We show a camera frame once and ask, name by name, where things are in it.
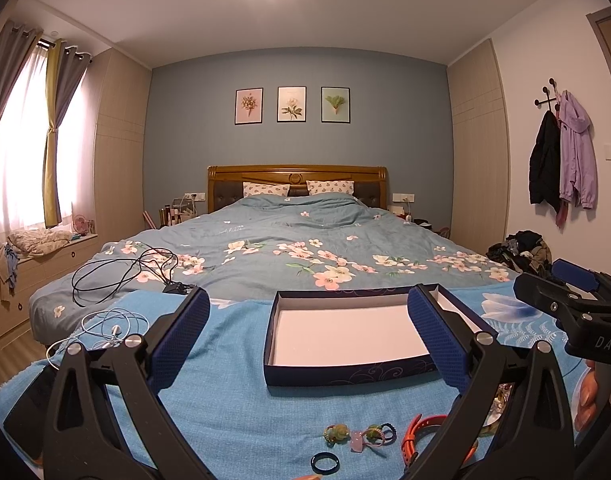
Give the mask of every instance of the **wooden floor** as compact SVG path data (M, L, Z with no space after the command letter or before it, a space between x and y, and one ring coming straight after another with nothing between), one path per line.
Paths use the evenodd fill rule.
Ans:
M46 348L32 338L31 330L0 349L0 386L31 363L45 358Z

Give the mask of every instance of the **hand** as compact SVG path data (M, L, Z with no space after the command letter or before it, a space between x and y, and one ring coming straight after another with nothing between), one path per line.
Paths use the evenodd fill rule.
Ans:
M586 426L597 416L597 392L599 386L597 384L597 376L595 372L596 363L594 361L586 361L590 371L583 378L581 383L581 392L579 394L579 410L574 419L574 427L577 431L582 431Z

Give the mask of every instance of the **floral duvet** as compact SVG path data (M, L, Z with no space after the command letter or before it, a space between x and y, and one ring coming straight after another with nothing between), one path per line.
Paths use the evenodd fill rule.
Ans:
M180 225L143 231L105 244L92 261L116 258L80 282L94 288L117 282L130 260L148 251L146 264L114 297L112 288L86 292L73 302L72 275L39 289L30 299L35 338L51 344L67 337L89 312L107 308L137 289L161 291L158 264L165 248L178 266L175 281L200 285L211 298L270 300L277 290L343 290L416 283L446 287L493 285L515 274L481 254L348 194L282 197L255 195Z

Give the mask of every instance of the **framed picture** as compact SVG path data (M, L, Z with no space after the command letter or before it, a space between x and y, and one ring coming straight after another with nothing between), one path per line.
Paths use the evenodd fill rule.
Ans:
M349 88L321 87L321 122L349 123Z
M246 88L236 91L234 124L262 122L263 88Z
M277 121L306 121L306 87L280 86L277 104Z

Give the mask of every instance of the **coat rack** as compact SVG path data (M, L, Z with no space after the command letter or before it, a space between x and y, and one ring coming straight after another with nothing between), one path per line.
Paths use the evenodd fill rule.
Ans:
M550 84L554 88L554 95L556 95L556 81L554 79L550 78ZM550 103L552 101L556 101L556 97L550 98L550 90L548 89L547 86L543 87L543 93L547 96L547 99L545 101L540 101L539 99L535 99L535 105L540 107L541 105L547 103L547 107L550 109L550 111L552 111L552 107L550 106ZM554 105L554 109L557 112L559 111L559 103Z

